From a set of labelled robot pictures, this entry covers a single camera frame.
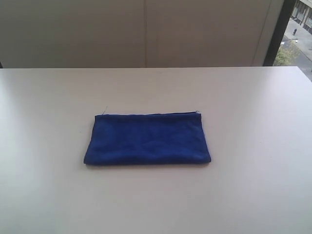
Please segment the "dark window frame post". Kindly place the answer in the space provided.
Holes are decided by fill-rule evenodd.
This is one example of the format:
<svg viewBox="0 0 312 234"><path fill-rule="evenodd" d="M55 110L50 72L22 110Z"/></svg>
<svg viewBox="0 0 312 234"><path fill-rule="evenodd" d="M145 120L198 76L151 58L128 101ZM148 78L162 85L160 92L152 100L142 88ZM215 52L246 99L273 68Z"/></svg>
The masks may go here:
<svg viewBox="0 0 312 234"><path fill-rule="evenodd" d="M277 23L270 41L269 48L267 50L263 66L273 66L275 58L277 56L280 43L283 39L286 31L290 16L292 14L295 5L295 0L284 0L282 4Z"/></svg>

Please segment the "blue towel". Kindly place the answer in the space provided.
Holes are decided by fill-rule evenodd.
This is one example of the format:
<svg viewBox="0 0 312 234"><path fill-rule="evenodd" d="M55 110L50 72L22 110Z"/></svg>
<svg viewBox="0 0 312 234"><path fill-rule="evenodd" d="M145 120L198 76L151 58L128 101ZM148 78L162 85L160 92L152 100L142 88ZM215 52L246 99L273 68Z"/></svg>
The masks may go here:
<svg viewBox="0 0 312 234"><path fill-rule="evenodd" d="M95 116L89 166L208 164L200 112Z"/></svg>

